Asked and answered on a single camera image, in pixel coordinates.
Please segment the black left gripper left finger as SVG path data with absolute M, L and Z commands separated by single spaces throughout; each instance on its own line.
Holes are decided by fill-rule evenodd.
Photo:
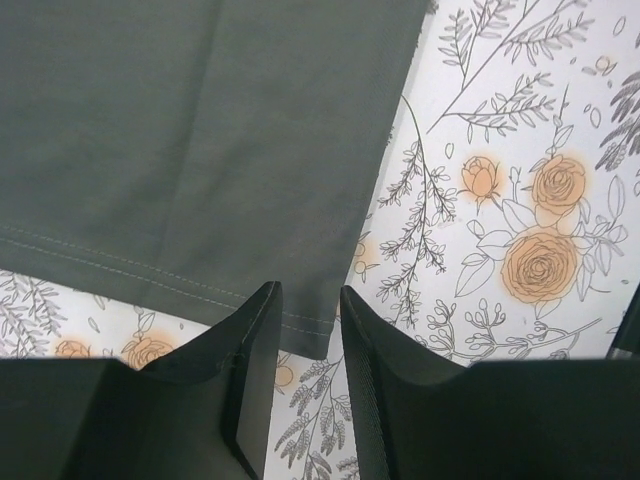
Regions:
M 5 479 L 260 479 L 282 287 L 133 369 L 116 359 L 1 364 Z

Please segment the floral patterned table mat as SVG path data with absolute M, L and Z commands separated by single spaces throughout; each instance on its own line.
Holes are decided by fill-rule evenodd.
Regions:
M 344 287 L 464 367 L 639 363 L 638 3 L 433 2 L 327 354 L 279 342 L 260 479 L 364 479 Z M 217 323 L 1 266 L 1 364 L 107 358 L 138 370 Z

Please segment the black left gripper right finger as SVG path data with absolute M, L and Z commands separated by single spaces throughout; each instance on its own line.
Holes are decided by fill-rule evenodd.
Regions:
M 364 479 L 635 479 L 639 363 L 458 365 L 351 287 L 341 334 Z

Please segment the dark grey t shirt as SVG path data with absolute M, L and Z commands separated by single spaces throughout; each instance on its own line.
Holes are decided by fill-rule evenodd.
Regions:
M 322 359 L 433 1 L 5 1 L 1 266 Z

